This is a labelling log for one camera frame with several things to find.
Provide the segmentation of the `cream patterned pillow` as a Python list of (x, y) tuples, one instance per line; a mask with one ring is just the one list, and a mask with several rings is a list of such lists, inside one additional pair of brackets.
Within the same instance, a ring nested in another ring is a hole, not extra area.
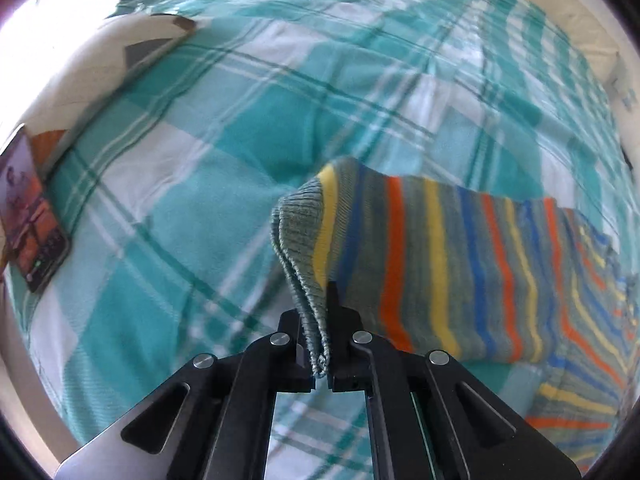
[(198, 30), (178, 14), (109, 18), (50, 79), (18, 121), (45, 177), (117, 92)]

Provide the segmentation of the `multicolour striped knit sweater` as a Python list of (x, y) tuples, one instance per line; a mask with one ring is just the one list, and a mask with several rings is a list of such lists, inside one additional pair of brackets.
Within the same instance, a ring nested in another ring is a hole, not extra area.
[(639, 274), (551, 197), (512, 200), (341, 158), (277, 203), (271, 239), (317, 374), (337, 356), (335, 288), (396, 348), (474, 366), (581, 471), (634, 403)]

